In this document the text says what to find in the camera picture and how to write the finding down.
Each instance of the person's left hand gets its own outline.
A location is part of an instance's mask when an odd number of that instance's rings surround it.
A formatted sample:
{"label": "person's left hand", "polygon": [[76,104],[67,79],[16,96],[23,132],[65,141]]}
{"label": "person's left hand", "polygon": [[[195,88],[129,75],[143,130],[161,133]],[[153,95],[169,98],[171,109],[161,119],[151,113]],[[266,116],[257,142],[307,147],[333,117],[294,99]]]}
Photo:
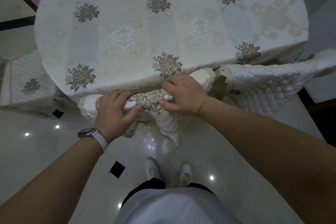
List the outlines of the person's left hand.
{"label": "person's left hand", "polygon": [[126,132],[141,110],[141,106],[137,105],[124,116],[123,109],[131,95],[133,94],[129,91],[112,91],[96,101],[97,116],[94,128],[108,144]]}

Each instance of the watch strap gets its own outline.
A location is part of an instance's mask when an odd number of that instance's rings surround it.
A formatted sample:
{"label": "watch strap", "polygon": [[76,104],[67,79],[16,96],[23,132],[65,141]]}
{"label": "watch strap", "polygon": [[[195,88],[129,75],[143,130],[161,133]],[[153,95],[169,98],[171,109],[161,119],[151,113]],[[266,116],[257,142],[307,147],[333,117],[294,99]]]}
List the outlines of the watch strap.
{"label": "watch strap", "polygon": [[103,147],[103,151],[106,152],[108,144],[103,136],[96,130],[92,136],[99,142],[99,144]]}

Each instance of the person's right arm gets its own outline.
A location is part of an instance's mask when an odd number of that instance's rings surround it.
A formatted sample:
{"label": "person's right arm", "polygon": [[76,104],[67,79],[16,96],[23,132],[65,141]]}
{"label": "person's right arm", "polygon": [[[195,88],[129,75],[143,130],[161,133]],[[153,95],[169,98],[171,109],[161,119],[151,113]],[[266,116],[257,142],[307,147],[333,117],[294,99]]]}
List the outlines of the person's right arm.
{"label": "person's right arm", "polygon": [[163,88],[176,102],[161,101],[166,111],[199,116],[217,129],[305,223],[335,223],[336,148],[211,98],[190,76],[172,76]]}

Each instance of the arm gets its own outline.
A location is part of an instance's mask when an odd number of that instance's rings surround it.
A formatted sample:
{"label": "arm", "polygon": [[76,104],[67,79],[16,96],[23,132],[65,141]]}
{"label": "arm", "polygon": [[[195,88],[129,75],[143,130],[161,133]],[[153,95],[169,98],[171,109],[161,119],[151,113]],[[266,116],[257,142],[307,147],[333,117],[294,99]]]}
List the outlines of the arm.
{"label": "arm", "polygon": [[[123,115],[130,92],[110,92],[96,102],[94,124],[110,144],[137,117],[141,107]],[[0,207],[1,223],[68,223],[85,184],[103,154],[93,138],[82,138]]]}
{"label": "arm", "polygon": [[176,103],[167,111],[194,114],[216,128],[284,197],[305,223],[336,219],[336,149],[271,118],[208,97],[190,76],[163,88]]}

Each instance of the smartwatch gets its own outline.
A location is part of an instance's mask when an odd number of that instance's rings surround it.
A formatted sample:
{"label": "smartwatch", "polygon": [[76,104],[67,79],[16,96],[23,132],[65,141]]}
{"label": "smartwatch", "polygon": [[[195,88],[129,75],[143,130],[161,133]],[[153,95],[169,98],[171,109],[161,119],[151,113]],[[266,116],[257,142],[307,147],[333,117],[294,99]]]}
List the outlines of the smartwatch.
{"label": "smartwatch", "polygon": [[85,128],[82,129],[81,131],[78,132],[77,137],[79,138],[83,138],[83,137],[94,137],[99,144],[102,146],[103,151],[106,152],[107,150],[107,142],[106,140],[103,138],[103,136],[97,131],[97,129],[95,128]]}

